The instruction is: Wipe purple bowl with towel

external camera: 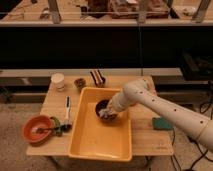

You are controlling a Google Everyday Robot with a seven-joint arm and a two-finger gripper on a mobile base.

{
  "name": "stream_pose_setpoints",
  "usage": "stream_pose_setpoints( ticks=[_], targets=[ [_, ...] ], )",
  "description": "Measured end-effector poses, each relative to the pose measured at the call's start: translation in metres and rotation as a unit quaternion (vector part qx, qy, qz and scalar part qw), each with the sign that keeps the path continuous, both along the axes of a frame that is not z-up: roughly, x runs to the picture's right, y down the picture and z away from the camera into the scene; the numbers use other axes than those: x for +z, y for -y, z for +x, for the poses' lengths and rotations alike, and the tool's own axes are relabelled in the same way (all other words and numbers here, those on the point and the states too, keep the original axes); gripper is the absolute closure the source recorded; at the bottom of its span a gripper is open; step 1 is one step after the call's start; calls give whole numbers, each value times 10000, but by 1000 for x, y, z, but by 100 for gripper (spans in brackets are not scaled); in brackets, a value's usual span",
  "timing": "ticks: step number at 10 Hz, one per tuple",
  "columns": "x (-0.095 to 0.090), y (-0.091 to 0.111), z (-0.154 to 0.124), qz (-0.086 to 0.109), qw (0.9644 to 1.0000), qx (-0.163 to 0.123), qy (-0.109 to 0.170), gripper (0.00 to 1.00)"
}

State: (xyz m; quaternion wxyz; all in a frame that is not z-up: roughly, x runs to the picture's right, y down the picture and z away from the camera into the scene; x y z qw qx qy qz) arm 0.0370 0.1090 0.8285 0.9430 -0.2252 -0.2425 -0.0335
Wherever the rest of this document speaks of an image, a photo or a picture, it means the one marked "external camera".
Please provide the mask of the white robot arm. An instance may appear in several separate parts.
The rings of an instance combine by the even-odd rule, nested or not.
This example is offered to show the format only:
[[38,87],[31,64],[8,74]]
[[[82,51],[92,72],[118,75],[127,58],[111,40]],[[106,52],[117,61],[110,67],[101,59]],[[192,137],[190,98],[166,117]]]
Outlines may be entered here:
[[213,120],[207,116],[152,94],[145,79],[126,83],[122,90],[111,98],[109,109],[119,113],[133,103],[151,109],[213,152]]

